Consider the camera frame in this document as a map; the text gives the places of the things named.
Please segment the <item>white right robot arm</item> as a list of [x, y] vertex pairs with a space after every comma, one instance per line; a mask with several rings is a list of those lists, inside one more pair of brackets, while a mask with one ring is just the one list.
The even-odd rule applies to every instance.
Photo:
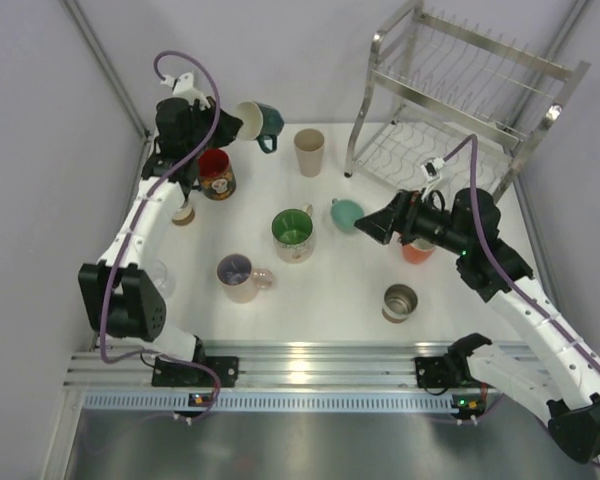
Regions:
[[524, 259], [499, 237], [501, 212], [480, 188], [460, 190], [450, 210], [420, 191], [399, 191], [355, 227], [386, 245], [426, 240], [456, 255], [463, 282], [517, 332], [545, 369], [513, 359], [481, 334], [454, 342], [444, 356], [456, 384], [486, 383], [531, 412], [560, 449], [586, 464], [600, 455], [600, 357], [545, 294]]

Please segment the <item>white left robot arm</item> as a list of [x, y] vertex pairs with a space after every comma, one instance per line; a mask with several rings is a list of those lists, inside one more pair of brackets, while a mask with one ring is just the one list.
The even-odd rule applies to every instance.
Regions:
[[108, 351], [108, 340], [129, 340], [139, 347], [136, 356], [154, 355], [155, 386], [221, 385], [202, 341], [169, 322], [164, 295], [151, 275], [168, 225], [194, 215], [189, 195], [200, 186], [200, 155], [229, 145], [241, 125], [208, 96], [160, 101], [153, 150], [121, 230], [97, 262], [83, 264], [78, 272], [102, 361], [112, 365], [125, 358]]

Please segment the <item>dark teal mug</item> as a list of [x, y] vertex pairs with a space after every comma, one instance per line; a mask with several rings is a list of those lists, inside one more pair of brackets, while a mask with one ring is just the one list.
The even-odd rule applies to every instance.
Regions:
[[237, 138], [243, 141], [256, 141], [265, 154], [277, 151], [278, 137], [285, 122], [281, 113], [274, 107], [255, 101], [240, 103], [234, 116], [242, 121]]

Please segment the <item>orange mug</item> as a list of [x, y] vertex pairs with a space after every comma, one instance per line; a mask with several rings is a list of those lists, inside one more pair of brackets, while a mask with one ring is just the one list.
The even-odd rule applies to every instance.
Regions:
[[404, 260], [413, 265], [419, 265], [428, 260], [435, 252], [436, 246], [424, 239], [416, 239], [402, 246]]

